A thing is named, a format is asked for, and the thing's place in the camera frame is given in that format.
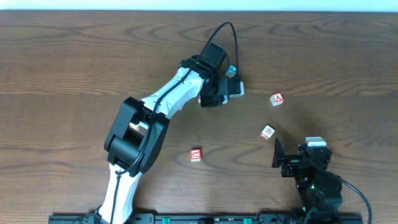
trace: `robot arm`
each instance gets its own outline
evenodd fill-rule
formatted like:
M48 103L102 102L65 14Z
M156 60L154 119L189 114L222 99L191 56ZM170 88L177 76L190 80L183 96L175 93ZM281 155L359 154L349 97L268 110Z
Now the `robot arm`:
M124 101L104 144L109 153L111 177L104 204L98 212L102 222L122 224L130 217L139 178L157 159L170 118L186 102L200 95L202 107L212 107L226 103L229 97L244 95L243 82L239 75L234 75L233 66L229 78L218 73L225 58L226 52L211 44L201 58L193 56L183 60L175 76L151 96L141 101L132 97ZM169 91L185 75L183 82ZM167 91L154 113L157 101ZM152 116L155 117L149 133ZM116 174L126 169L128 172Z

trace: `white wall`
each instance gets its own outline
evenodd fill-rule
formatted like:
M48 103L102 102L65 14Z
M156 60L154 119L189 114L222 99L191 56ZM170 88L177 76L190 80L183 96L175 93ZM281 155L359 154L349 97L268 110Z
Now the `white wall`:
M398 12L398 0L0 0L0 9Z

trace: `wood grain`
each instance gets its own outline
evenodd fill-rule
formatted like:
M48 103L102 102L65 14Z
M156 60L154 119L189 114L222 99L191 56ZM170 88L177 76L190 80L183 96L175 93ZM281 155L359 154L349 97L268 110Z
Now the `wood grain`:
M271 169L273 139L333 150L329 169L370 200L375 223L398 214L398 15L331 12L0 12L0 223L86 213L109 180L103 142L128 96L158 90L223 21L237 28L246 95L195 100L173 117L135 206L159 213L255 213L301 206ZM234 59L233 38L215 39ZM269 95L286 101L273 107ZM203 160L190 162L193 146ZM342 212L367 211L343 188Z

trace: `green connector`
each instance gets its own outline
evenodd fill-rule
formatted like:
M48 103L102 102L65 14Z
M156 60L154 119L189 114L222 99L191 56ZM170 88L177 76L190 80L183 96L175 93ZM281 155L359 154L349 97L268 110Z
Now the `green connector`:
M243 224L251 224L251 218L244 218Z
M171 218L163 218L162 219L162 224L171 224L172 219Z

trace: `black cable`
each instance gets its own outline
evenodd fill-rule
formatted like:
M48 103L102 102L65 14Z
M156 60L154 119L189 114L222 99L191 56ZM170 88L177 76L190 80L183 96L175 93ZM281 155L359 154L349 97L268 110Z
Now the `black cable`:
M110 224L112 224L112 222L113 222L113 215L114 215L114 208L115 208L115 204L116 204L116 197L118 196L118 189L119 189L119 184L120 184L120 178L121 178L121 175L118 175L117 177L116 177L116 188L115 188L115 190L114 190L114 194L113 194L113 205L112 205L112 214L111 214L111 223Z
M206 45L205 45L204 48L201 50L199 56L196 58L195 63L198 62L198 60L201 58L201 56L203 55L203 53L205 52L205 50L208 48L208 46L210 45L210 43L211 43L211 41L213 40L214 36L217 34L217 32L218 32L223 26L225 26L226 24L229 24L229 25L231 26L231 29L232 29L232 32L233 32L233 35L234 35L234 40L235 40L235 54L236 54L236 56L235 56L235 58L236 58L236 74L238 74L238 70L239 70L238 40L237 40L237 38L236 38L236 31L235 31L234 25L233 25L231 22L224 22L224 23L221 24L219 27L217 27L217 29L214 31L214 33L213 33L213 34L210 36L210 38L207 40ZM181 78L180 81L178 81L174 86L170 87L166 92L164 92L164 93L162 94L162 96L160 96L160 97L157 99L157 101L156 101L156 103L155 103L155 106L154 106L154 109L153 109L153 111L152 111L151 117L150 117L150 123L149 123L149 127L148 127L147 134L146 134L147 137L145 138L144 144L142 145L142 149L141 149L141 151L139 152L139 154L138 154L136 160L131 164L131 166L129 166L127 169L125 169L125 170L122 171L122 172L116 171L116 175L118 175L118 178L119 178L119 179L120 179L120 176L122 176L123 174L125 174L125 173L127 173L127 172L130 172L131 169L132 169L133 167L135 167L135 166L136 166L136 167L139 167L139 166L140 166L139 163L141 163L141 159L144 157L144 151L145 151L145 149L146 149L146 147L147 147L147 145L148 145L149 138L150 138L150 134L151 134L151 132L152 132L152 127L153 127L153 125L154 125L157 107L159 106L160 102L162 102L163 98L164 98L167 94L169 94L169 93L170 93L175 87L177 87L179 84L181 84L182 82L184 82L184 80L188 77L188 75L189 75L189 73L190 73L191 71L192 71L192 68L189 68L189 70L188 70L188 71L186 72L186 74ZM118 184L116 184L116 189L115 189L115 194L114 194L115 196L114 196L114 198L113 198L113 205L112 205L112 215L111 215L112 218L111 218L111 224L112 224L112 220L113 220L114 207L115 207L115 204L116 204L116 199L115 199L115 198L116 198L116 194L117 194L117 191L118 191L118 187L119 187Z
M312 207L307 214L305 215L303 224L307 224L308 219L310 218L311 213L316 212L318 209L316 207Z
M366 208L368 209L368 224L372 223L372 207L371 204L369 203L369 200L365 197L364 194L362 194L361 191L359 191L356 187L354 187L352 184L350 184L349 182L343 180L341 177L337 176L336 174L326 171L325 169L322 169L321 167L317 166L308 156L307 156L307 152L304 150L303 152L304 157L307 158L307 160L309 161L309 163L311 164L311 166L313 168L315 168L316 170L320 171L320 172L324 172L330 176L332 176L333 178L335 178L336 180L340 181L342 184L345 184L347 187L351 188L352 190L354 190L361 198L362 200L365 202L366 204Z
M276 214L276 212L273 211L273 210L270 209L270 208L262 208L262 209L260 209L260 210L256 213L256 217L254 218L254 221L257 221L257 217L258 217L259 213L262 212L262 211L264 211L264 210L271 211L281 223L284 223L284 221L278 216L278 214Z

